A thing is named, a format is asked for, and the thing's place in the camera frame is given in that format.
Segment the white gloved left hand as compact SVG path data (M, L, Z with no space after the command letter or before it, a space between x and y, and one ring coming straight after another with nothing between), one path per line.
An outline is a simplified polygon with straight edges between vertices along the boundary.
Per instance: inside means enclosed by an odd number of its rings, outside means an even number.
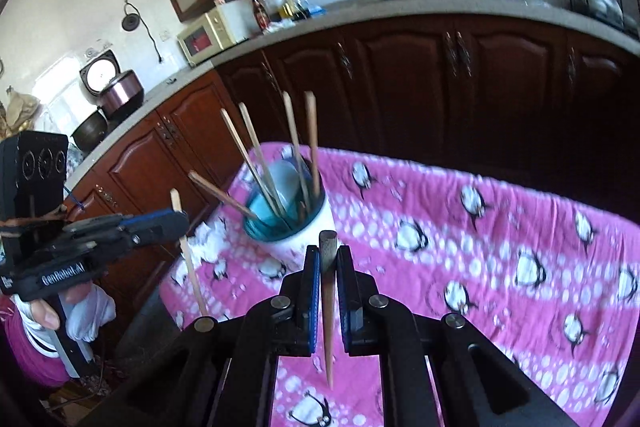
M100 327L116 317L114 299L93 283L67 289L60 299L62 310L58 312L43 299L25 303L17 296L12 298L27 339L34 346L53 350L51 335L54 332L64 332L71 340L92 343Z

